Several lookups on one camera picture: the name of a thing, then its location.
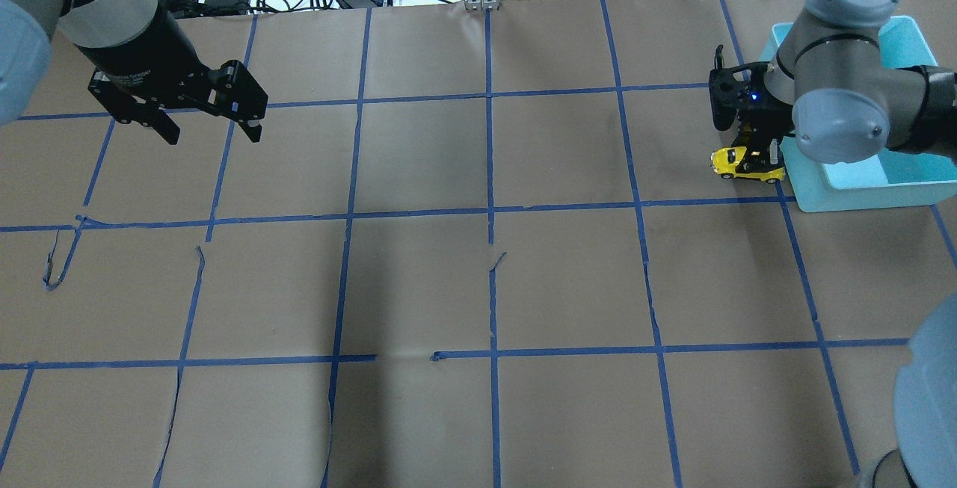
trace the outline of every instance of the yellow toy car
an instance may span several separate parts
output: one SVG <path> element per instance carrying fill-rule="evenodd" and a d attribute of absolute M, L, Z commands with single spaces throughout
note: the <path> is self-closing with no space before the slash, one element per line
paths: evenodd
<path fill-rule="evenodd" d="M 782 161 L 778 161 L 780 167 L 772 167 L 767 171 L 738 172 L 738 165 L 741 164 L 741 160 L 745 157 L 746 153 L 748 153 L 748 147 L 746 146 L 721 148 L 711 154 L 711 168 L 714 169 L 715 174 L 718 174 L 724 179 L 759 179 L 759 181 L 765 182 L 766 184 L 777 184 L 777 182 L 784 179 L 785 172 L 784 163 Z"/>

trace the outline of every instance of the grid square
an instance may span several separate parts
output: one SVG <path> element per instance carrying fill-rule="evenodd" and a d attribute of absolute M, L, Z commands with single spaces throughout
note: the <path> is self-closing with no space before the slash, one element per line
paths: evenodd
<path fill-rule="evenodd" d="M 0 484 L 153 485 L 175 389 L 175 368 L 38 370 Z"/>
<path fill-rule="evenodd" d="M 365 29 L 363 11 L 260 16 L 250 72 L 270 103 L 356 99 Z M 333 56 L 322 55 L 326 46 Z"/>
<path fill-rule="evenodd" d="M 329 365 L 202 366 L 182 373 L 163 486 L 318 486 Z"/>
<path fill-rule="evenodd" d="M 90 200 L 91 217 L 106 223 L 209 219 L 229 120 L 206 113 L 170 117 L 182 130 L 175 146 L 151 129 L 117 124 Z"/>
<path fill-rule="evenodd" d="M 953 293 L 957 269 L 930 208 L 790 210 L 828 339 L 910 337 Z"/>
<path fill-rule="evenodd" d="M 816 339 L 779 205 L 661 206 L 644 218 L 667 345 Z"/>
<path fill-rule="evenodd" d="M 86 90 L 93 76 L 93 63 L 61 32 L 50 39 L 52 62 L 37 85 L 23 114 L 103 113 L 105 109 Z"/>
<path fill-rule="evenodd" d="M 761 55 L 768 38 L 772 34 L 772 26 L 779 22 L 794 22 L 804 9 L 806 0 L 725 0 L 727 13 L 731 15 L 734 32 L 741 46 L 745 62 L 755 62 Z M 728 66 L 736 66 L 738 60 L 734 55 L 731 44 L 724 45 L 724 62 Z"/>
<path fill-rule="evenodd" d="M 372 11 L 366 97 L 485 92 L 484 18 L 463 4 Z"/>
<path fill-rule="evenodd" d="M 59 250 L 71 240 L 61 236 Z M 178 358 L 202 240 L 202 229 L 83 232 L 66 279 L 48 294 L 39 359 Z"/>
<path fill-rule="evenodd" d="M 657 381 L 653 355 L 502 358 L 502 485 L 674 485 Z"/>
<path fill-rule="evenodd" d="M 706 87 L 629 92 L 625 104 L 643 201 L 777 195 L 773 185 L 714 174 L 711 153 L 730 146 L 736 131 L 715 131 Z M 793 194 L 789 182 L 783 189 Z"/>
<path fill-rule="evenodd" d="M 273 109 L 265 124 L 259 143 L 233 132 L 216 215 L 345 213 L 355 107 Z"/>
<path fill-rule="evenodd" d="M 53 232 L 0 232 L 0 362 L 30 362 L 37 358 L 50 318 L 47 307 L 52 301 L 40 278 L 54 236 Z M 71 232 L 61 233 L 55 270 L 63 269 L 72 240 Z"/>
<path fill-rule="evenodd" d="M 216 226 L 189 356 L 329 355 L 345 221 Z"/>
<path fill-rule="evenodd" d="M 493 104 L 497 206 L 631 202 L 614 93 Z"/>
<path fill-rule="evenodd" d="M 342 352 L 488 348 L 490 252 L 485 214 L 358 220 Z"/>
<path fill-rule="evenodd" d="M 668 354 L 687 488 L 833 486 L 851 465 L 817 349 Z"/>
<path fill-rule="evenodd" d="M 718 0 L 607 0 L 607 5 L 622 85 L 704 83 L 718 44 L 733 56 Z"/>
<path fill-rule="evenodd" d="M 482 99 L 363 108 L 356 211 L 486 208 Z"/>
<path fill-rule="evenodd" d="M 488 359 L 339 366 L 329 486 L 492 485 Z"/>
<path fill-rule="evenodd" d="M 652 345 L 633 209 L 496 216 L 499 348 Z"/>
<path fill-rule="evenodd" d="M 74 222 L 107 127 L 98 117 L 0 128 L 0 226 Z"/>
<path fill-rule="evenodd" d="M 598 0 L 506 1 L 491 28 L 496 92 L 615 86 Z"/>
<path fill-rule="evenodd" d="M 854 448 L 862 469 L 898 448 L 894 433 L 896 370 L 910 363 L 907 346 L 831 348 Z"/>

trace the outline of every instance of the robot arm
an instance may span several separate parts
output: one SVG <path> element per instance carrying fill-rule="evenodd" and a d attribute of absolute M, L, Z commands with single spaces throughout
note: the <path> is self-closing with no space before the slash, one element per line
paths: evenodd
<path fill-rule="evenodd" d="M 739 118 L 755 158 L 793 129 L 801 152 L 826 164 L 885 147 L 957 161 L 953 70 L 881 65 L 878 30 L 898 4 L 807 0 L 772 61 L 725 69 L 719 49 L 709 78 L 715 127 Z"/>
<path fill-rule="evenodd" d="M 120 123 L 153 127 L 175 144 L 179 127 L 165 109 L 196 108 L 228 117 L 254 143 L 268 96 L 239 60 L 211 70 L 159 0 L 0 0 L 0 123 L 19 117 L 50 60 L 59 27 L 96 66 L 90 92 Z"/>

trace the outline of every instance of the light blue plastic bin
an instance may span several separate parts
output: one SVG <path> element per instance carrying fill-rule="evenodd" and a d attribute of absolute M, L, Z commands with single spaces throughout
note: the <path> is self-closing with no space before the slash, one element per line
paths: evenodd
<path fill-rule="evenodd" d="M 772 26 L 761 60 L 775 56 L 790 26 L 789 22 Z M 879 39 L 885 68 L 937 65 L 917 22 L 910 17 L 891 17 L 881 28 Z M 929 206 L 957 195 L 957 167 L 939 155 L 883 150 L 854 164 L 817 164 L 797 149 L 793 138 L 785 138 L 781 151 L 797 206 L 804 211 Z"/>

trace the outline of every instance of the blue painter's tape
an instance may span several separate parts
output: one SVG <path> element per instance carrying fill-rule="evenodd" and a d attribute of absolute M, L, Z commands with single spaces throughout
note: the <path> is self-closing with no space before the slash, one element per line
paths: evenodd
<path fill-rule="evenodd" d="M 355 99 L 326 99 L 322 101 L 286 101 L 284 103 L 269 103 L 267 109 L 288 109 L 290 107 L 326 107 L 331 105 L 355 105 Z"/>
<path fill-rule="evenodd" d="M 585 209 L 625 209 L 635 208 L 634 202 L 597 202 L 589 204 L 546 204 L 537 206 L 499 206 L 496 213 L 516 213 L 523 211 L 574 211 Z"/>
<path fill-rule="evenodd" d="M 529 96 L 568 96 L 578 93 L 608 93 L 615 92 L 615 87 L 568 87 L 558 90 L 516 90 L 515 92 L 493 92 L 493 97 L 529 97 Z"/>
<path fill-rule="evenodd" d="M 346 213 L 329 213 L 329 215 L 286 215 L 274 217 L 227 217 L 216 219 L 219 225 L 245 225 L 246 223 L 298 223 L 304 221 L 339 221 L 346 219 Z"/>
<path fill-rule="evenodd" d="M 83 208 L 90 205 L 90 199 L 93 198 L 93 188 L 96 186 L 96 179 L 99 178 L 99 169 L 103 166 L 103 159 L 106 157 L 106 148 L 110 144 L 110 137 L 113 137 L 113 128 L 117 121 L 110 119 L 110 124 L 106 127 L 106 135 L 103 136 L 103 145 L 99 148 L 99 155 L 96 157 L 96 166 L 93 167 L 93 175 L 90 177 L 90 184 L 86 187 L 86 196 L 83 197 Z"/>
<path fill-rule="evenodd" d="M 113 230 L 113 229 L 184 229 L 189 226 L 206 226 L 208 221 L 171 221 L 167 223 L 103 223 L 89 217 L 78 217 L 81 227 L 85 230 Z"/>
<path fill-rule="evenodd" d="M 455 101 L 459 99 L 479 99 L 484 93 L 446 93 L 439 96 L 400 96 L 400 97 L 370 97 L 363 99 L 365 103 L 410 103 L 418 101 Z"/>
<path fill-rule="evenodd" d="M 640 90 L 684 90 L 690 87 L 708 87 L 708 83 L 676 83 L 664 85 L 632 85 L 621 87 L 623 92 L 640 92 Z"/>
<path fill-rule="evenodd" d="M 253 22 L 249 28 L 249 38 L 246 39 L 246 55 L 243 56 L 243 64 L 248 68 L 249 59 L 253 54 L 253 42 L 256 41 L 256 26 L 259 24 L 259 16 L 253 15 Z M 212 205 L 209 207 L 209 221 L 206 223 L 206 243 L 212 241 L 212 230 L 216 226 L 216 208 L 219 206 L 219 197 L 223 190 L 223 179 L 226 177 L 226 164 L 230 158 L 230 147 L 233 146 L 233 133 L 236 130 L 235 121 L 230 121 L 230 127 L 226 130 L 226 144 L 223 146 L 223 157 L 219 161 L 219 174 L 216 176 L 215 190 L 212 192 Z"/>
<path fill-rule="evenodd" d="M 794 252 L 794 261 L 796 261 L 798 274 L 801 277 L 801 285 L 804 288 L 804 297 L 807 298 L 807 310 L 810 312 L 810 320 L 814 325 L 814 334 L 816 334 L 818 348 L 820 348 L 821 351 L 821 359 L 824 362 L 824 372 L 828 377 L 828 386 L 831 387 L 831 399 L 834 400 L 834 409 L 837 411 L 837 422 L 840 424 L 841 434 L 844 437 L 844 447 L 847 450 L 847 457 L 851 463 L 852 473 L 857 475 L 861 471 L 861 465 L 858 463 L 858 453 L 855 450 L 854 440 L 852 440 L 851 437 L 851 428 L 847 422 L 847 415 L 844 413 L 840 389 L 837 388 L 837 377 L 834 376 L 834 366 L 831 365 L 831 355 L 828 353 L 827 341 L 824 340 L 824 330 L 821 328 L 821 322 L 818 321 L 817 306 L 814 303 L 814 296 L 810 290 L 810 280 L 807 278 L 807 269 L 804 267 L 804 257 L 801 256 L 801 247 L 797 242 L 797 234 L 794 230 L 792 217 L 790 217 L 790 210 L 787 209 L 784 191 L 780 184 L 776 185 L 776 189 L 778 197 L 781 200 L 781 212 L 784 216 L 785 226 L 787 227 L 787 237 L 790 239 L 790 246 L 792 246 Z"/>
<path fill-rule="evenodd" d="M 642 201 L 642 208 L 652 208 L 652 206 L 717 206 L 725 204 L 778 204 L 781 201 L 779 197 L 728 197 L 715 199 L 681 199 L 681 200 L 656 200 Z"/>
<path fill-rule="evenodd" d="M 385 219 L 389 217 L 430 217 L 433 215 L 480 215 L 485 208 L 411 209 L 409 211 L 363 211 L 353 214 L 356 219 Z"/>
<path fill-rule="evenodd" d="M 625 146 L 625 159 L 628 164 L 628 177 L 632 185 L 632 196 L 635 199 L 635 216 L 637 223 L 638 243 L 641 247 L 641 259 L 643 274 L 645 280 L 645 290 L 648 295 L 648 310 L 650 322 L 652 322 L 652 333 L 655 337 L 656 348 L 661 348 L 661 332 L 657 325 L 655 315 L 655 301 L 653 301 L 652 285 L 650 284 L 648 274 L 648 244 L 645 239 L 644 217 L 641 210 L 641 194 L 638 191 L 638 182 L 635 175 L 635 159 L 632 155 L 632 143 L 628 128 L 628 114 L 625 109 L 625 96 L 621 86 L 621 70 L 618 65 L 618 52 L 615 51 L 615 33 L 612 30 L 612 19 L 608 12 L 608 4 L 605 0 L 601 2 L 602 18 L 605 22 L 605 33 L 608 36 L 609 54 L 612 56 L 612 69 L 615 73 L 615 87 L 618 92 L 618 116 L 621 118 L 621 136 Z M 671 455 L 672 475 L 674 476 L 674 485 L 676 488 L 683 488 L 681 483 L 681 466 L 679 455 L 677 455 L 677 437 L 674 435 L 674 418 L 671 410 L 671 392 L 668 387 L 668 373 L 664 362 L 664 353 L 657 353 L 657 365 L 659 365 L 659 384 L 661 386 L 661 403 L 663 406 L 665 429 L 668 434 L 668 448 Z"/>
<path fill-rule="evenodd" d="M 957 249 L 954 248 L 954 240 L 950 237 L 950 232 L 948 232 L 947 225 L 944 223 L 941 210 L 936 204 L 930 206 L 930 210 L 933 212 L 934 219 L 937 221 L 937 228 L 941 230 L 941 236 L 944 239 L 944 245 L 947 246 L 947 252 L 950 252 L 950 260 L 953 261 L 954 267 L 957 268 Z"/>
<path fill-rule="evenodd" d="M 499 317 L 498 312 L 498 286 L 496 286 L 496 274 L 499 270 L 499 264 L 505 258 L 506 253 L 502 253 L 495 265 L 488 271 L 488 291 L 489 291 L 489 351 L 491 353 L 491 387 L 492 387 L 492 484 L 495 488 L 502 487 L 502 425 L 499 423 Z"/>
<path fill-rule="evenodd" d="M 23 378 L 23 386 L 20 387 L 20 396 L 16 399 L 16 407 L 13 408 L 13 418 L 10 420 L 10 427 L 7 427 L 7 436 L 4 437 L 3 447 L 0 448 L 0 472 L 3 472 L 4 462 L 7 461 L 7 453 L 10 451 L 10 444 L 13 443 L 13 433 L 16 430 L 16 423 L 20 420 L 20 413 L 23 412 L 23 403 L 27 400 L 27 392 L 30 390 L 30 382 L 34 379 L 34 370 L 27 369 L 27 375 Z"/>
<path fill-rule="evenodd" d="M 345 320 L 345 292 L 348 282 L 349 253 L 352 245 L 352 222 L 356 203 L 356 181 L 359 175 L 359 145 L 362 143 L 363 101 L 366 98 L 366 68 L 369 63 L 369 31 L 372 29 L 372 9 L 366 9 L 366 29 L 363 32 L 362 63 L 359 66 L 359 92 L 356 101 L 356 129 L 352 141 L 352 168 L 349 174 L 349 201 L 345 219 L 345 240 L 342 243 L 342 267 L 339 269 L 339 298 L 336 302 L 336 328 L 333 337 L 332 353 L 338 359 L 342 352 L 342 321 Z M 336 412 L 336 387 L 339 382 L 339 363 L 335 359 L 329 370 L 329 448 L 325 457 L 325 469 L 322 473 L 321 488 L 329 485 L 329 462 L 332 457 L 333 426 Z"/>
<path fill-rule="evenodd" d="M 216 221 L 216 208 L 219 206 L 219 196 L 223 190 L 223 179 L 226 177 L 226 163 L 230 158 L 230 147 L 233 146 L 233 131 L 236 129 L 236 123 L 230 121 L 230 127 L 226 130 L 226 143 L 223 145 L 223 155 L 219 160 L 219 174 L 216 176 L 215 190 L 212 192 L 212 205 L 209 207 L 209 221 L 206 222 L 206 243 L 212 241 L 212 229 Z"/>
<path fill-rule="evenodd" d="M 824 341 L 828 348 L 871 348 L 872 346 L 906 346 L 908 339 L 853 339 L 852 341 Z"/>
<path fill-rule="evenodd" d="M 16 118 L 17 121 L 31 120 L 71 120 L 72 118 L 107 118 L 109 113 L 71 113 L 71 114 L 30 114 L 30 116 Z"/>
<path fill-rule="evenodd" d="M 0 226 L 0 232 L 54 232 L 72 228 L 73 225 Z"/>
<path fill-rule="evenodd" d="M 74 253 L 76 252 L 76 245 L 78 245 L 79 239 L 81 238 L 83 233 L 82 223 L 81 223 L 81 226 L 77 226 L 75 229 L 71 228 L 71 230 L 73 231 L 73 242 L 70 244 L 70 251 L 67 253 L 66 261 L 63 262 L 63 269 L 61 270 L 59 277 L 57 277 L 57 280 L 55 280 L 54 282 L 51 282 L 50 278 L 52 275 L 52 270 L 54 270 L 54 254 L 57 252 L 57 243 L 59 241 L 59 233 L 61 233 L 62 230 L 57 230 L 57 235 L 54 236 L 54 245 L 50 247 L 50 253 L 47 253 L 47 262 L 43 268 L 43 278 L 42 278 L 43 289 L 46 291 L 57 290 L 57 287 L 63 282 L 63 279 L 66 278 L 67 271 L 70 270 L 70 264 L 73 262 L 73 256 L 74 256 Z"/>
<path fill-rule="evenodd" d="M 738 43 L 738 34 L 734 31 L 734 22 L 731 22 L 731 13 L 727 9 L 725 0 L 718 0 L 721 4 L 721 13 L 724 14 L 724 23 L 727 25 L 727 31 L 731 35 L 731 45 L 734 46 L 734 55 L 738 57 L 738 65 L 745 63 L 744 55 L 741 55 L 741 45 Z"/>
<path fill-rule="evenodd" d="M 492 11 L 485 11 L 485 199 L 488 205 L 488 244 L 495 244 L 495 130 L 492 107 Z"/>

